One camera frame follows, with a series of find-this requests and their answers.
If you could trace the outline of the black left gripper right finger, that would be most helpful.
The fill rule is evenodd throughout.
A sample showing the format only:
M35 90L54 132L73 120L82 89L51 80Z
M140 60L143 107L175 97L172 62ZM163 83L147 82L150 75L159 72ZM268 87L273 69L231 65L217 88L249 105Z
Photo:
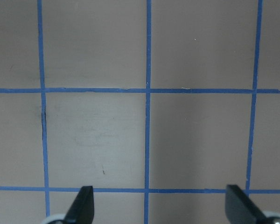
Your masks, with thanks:
M260 224L266 219L238 185L226 186L225 214L230 224Z

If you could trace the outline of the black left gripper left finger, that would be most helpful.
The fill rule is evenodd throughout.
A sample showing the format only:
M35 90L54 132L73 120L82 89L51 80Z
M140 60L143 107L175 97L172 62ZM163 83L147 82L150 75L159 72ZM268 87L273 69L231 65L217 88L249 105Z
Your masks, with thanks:
M94 219L94 195L92 186L83 186L66 213L64 224L92 224Z

